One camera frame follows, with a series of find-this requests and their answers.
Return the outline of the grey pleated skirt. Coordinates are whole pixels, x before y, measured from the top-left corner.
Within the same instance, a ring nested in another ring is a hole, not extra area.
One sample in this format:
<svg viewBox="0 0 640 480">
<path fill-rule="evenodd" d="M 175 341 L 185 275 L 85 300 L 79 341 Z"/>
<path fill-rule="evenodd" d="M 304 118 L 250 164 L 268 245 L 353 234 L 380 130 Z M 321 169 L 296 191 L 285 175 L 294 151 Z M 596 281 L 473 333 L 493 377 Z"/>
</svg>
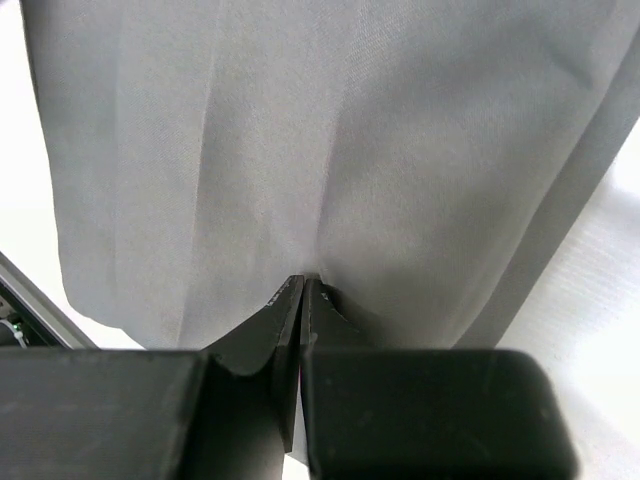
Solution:
<svg viewBox="0 0 640 480">
<path fill-rule="evenodd" d="M 198 348 L 317 275 L 495 345 L 639 116 L 635 1 L 26 1 L 64 290 Z"/>
</svg>

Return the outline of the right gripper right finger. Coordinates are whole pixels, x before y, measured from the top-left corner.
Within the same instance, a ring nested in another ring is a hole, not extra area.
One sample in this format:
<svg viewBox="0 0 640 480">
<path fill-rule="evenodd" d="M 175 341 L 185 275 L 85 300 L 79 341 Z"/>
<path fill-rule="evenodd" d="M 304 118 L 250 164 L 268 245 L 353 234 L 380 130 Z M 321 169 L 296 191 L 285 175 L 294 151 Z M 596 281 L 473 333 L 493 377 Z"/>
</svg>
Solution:
<svg viewBox="0 0 640 480">
<path fill-rule="evenodd" d="M 315 479 L 573 479 L 552 385 L 514 350 L 374 347 L 305 285 L 301 392 Z"/>
</svg>

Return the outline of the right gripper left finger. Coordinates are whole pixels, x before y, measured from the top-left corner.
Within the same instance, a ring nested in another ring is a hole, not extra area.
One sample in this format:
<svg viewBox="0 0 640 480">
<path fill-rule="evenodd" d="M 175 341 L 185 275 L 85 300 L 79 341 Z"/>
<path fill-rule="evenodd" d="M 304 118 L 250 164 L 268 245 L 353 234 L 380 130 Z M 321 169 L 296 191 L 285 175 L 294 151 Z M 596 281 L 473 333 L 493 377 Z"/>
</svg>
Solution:
<svg viewBox="0 0 640 480">
<path fill-rule="evenodd" d="M 43 345 L 1 322 L 5 479 L 278 479 L 292 449 L 304 280 L 201 350 Z"/>
</svg>

